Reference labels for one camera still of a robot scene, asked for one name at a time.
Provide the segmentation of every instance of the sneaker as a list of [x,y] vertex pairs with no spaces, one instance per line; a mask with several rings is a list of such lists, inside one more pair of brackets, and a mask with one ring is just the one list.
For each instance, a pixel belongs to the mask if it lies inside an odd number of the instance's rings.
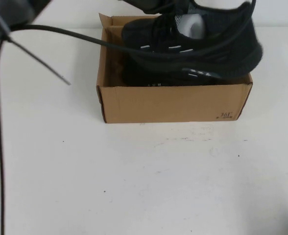
[[172,87],[224,85],[223,79],[207,76],[182,77],[180,72],[150,72],[128,58],[122,72],[123,82],[130,87]]
[[151,72],[180,72],[194,78],[241,77],[250,73],[263,55],[252,19],[246,23],[251,13],[248,2],[237,9],[220,10],[190,1],[189,14],[170,13],[126,24],[122,39],[130,48],[171,55],[162,59],[130,55]]

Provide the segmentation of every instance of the shoe box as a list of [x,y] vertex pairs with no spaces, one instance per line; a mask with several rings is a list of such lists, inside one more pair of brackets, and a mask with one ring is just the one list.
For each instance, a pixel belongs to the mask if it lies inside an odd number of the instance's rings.
[[[126,23],[151,17],[99,16],[102,40],[118,45],[123,45]],[[235,121],[253,86],[248,74],[219,85],[130,87],[122,80],[127,58],[123,52],[101,47],[96,90],[106,123]]]

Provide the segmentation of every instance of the white surface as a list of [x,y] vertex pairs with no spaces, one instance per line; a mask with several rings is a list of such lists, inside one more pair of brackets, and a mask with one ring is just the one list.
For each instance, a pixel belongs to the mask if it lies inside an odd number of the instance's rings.
[[[197,0],[197,3],[219,8],[235,8],[244,0]],[[61,27],[99,27],[98,13],[108,16],[142,15],[139,9],[117,0],[53,0],[37,20],[39,24]],[[288,25],[288,0],[257,0],[256,25]]]
[[72,86],[5,47],[7,235],[288,235],[288,28],[258,35],[239,121],[107,125],[99,47],[15,33]]

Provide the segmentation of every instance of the black cable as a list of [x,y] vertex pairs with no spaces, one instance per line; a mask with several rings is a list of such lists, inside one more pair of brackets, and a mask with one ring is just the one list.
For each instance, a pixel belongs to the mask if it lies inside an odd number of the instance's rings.
[[129,48],[129,47],[124,47],[124,46],[119,46],[116,44],[108,43],[108,42],[105,42],[105,41],[100,40],[100,39],[96,39],[93,37],[89,37],[89,36],[75,33],[72,31],[68,31],[65,29],[56,28],[56,27],[52,27],[52,26],[46,26],[46,25],[30,24],[30,25],[23,25],[23,26],[15,27],[15,28],[12,28],[11,30],[13,32],[14,31],[21,31],[21,30],[42,30],[42,31],[55,32],[55,33],[64,34],[67,36],[79,38],[79,39],[82,39],[84,41],[99,44],[99,45],[109,47],[112,49],[116,49],[119,51],[131,53],[131,54],[136,54],[136,55],[141,55],[141,56],[151,57],[151,58],[176,59],[176,58],[183,58],[183,57],[189,57],[189,56],[201,56],[201,55],[204,55],[204,54],[211,52],[213,50],[220,49],[221,47],[224,47],[224,46],[228,45],[229,43],[231,43],[232,41],[234,41],[245,30],[246,26],[249,24],[249,22],[252,18],[254,9],[255,9],[255,5],[256,5],[256,0],[252,0],[252,6],[251,6],[250,14],[247,15],[241,28],[238,31],[236,31],[235,34],[233,34],[230,38],[228,38],[227,40],[225,40],[225,41],[223,41],[217,45],[214,45],[214,46],[211,46],[208,48],[204,48],[204,49],[200,49],[197,51],[193,51],[193,52],[187,52],[187,53],[152,53],[149,51],[141,51],[138,49],[133,49],[133,48]]
[[[0,55],[3,46],[3,40],[0,41]],[[5,165],[3,157],[2,142],[2,113],[0,102],[0,235],[5,235]]]

